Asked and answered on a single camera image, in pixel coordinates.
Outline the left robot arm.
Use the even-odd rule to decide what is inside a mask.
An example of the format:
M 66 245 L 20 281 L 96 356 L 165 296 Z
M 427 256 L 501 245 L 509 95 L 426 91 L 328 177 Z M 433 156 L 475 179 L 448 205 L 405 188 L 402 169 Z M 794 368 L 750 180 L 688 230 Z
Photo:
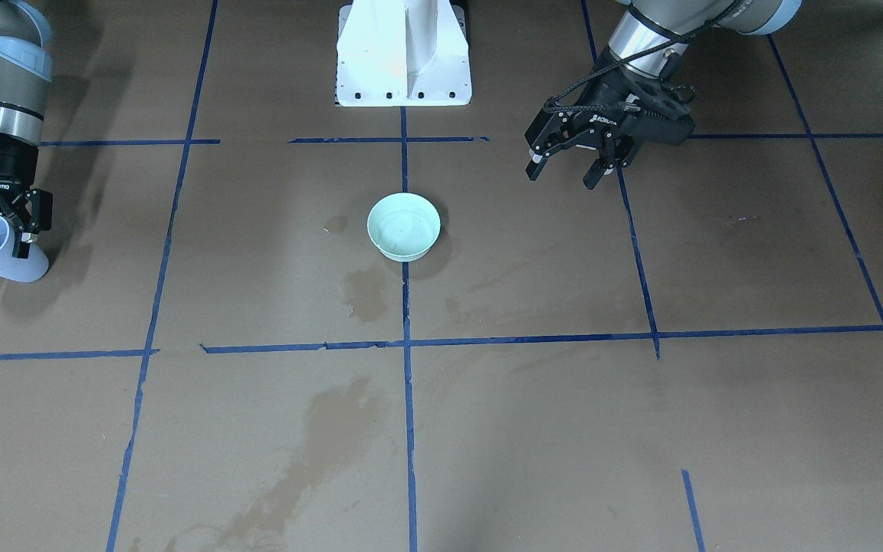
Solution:
M 770 35 L 792 21 L 799 1 L 627 1 L 591 72 L 544 101 L 525 132 L 529 179 L 553 155 L 586 148 L 598 156 L 583 182 L 628 166 L 644 144 L 679 146 L 693 135 L 694 88 L 673 85 L 683 55 L 709 29 Z

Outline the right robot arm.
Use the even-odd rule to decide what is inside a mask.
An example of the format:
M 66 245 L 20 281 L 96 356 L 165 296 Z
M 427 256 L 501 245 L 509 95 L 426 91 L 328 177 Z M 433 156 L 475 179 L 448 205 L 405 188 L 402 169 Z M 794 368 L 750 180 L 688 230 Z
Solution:
M 14 258 L 52 223 L 52 194 L 35 188 L 53 61 L 52 28 L 25 1 L 0 1 L 0 216 L 9 225 Z

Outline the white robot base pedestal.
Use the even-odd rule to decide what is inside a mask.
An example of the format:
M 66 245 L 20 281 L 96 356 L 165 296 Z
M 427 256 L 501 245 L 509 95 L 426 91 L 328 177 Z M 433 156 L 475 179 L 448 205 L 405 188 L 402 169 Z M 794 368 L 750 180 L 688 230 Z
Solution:
M 467 15 L 464 1 L 343 5 L 336 40 L 337 105 L 469 105 Z

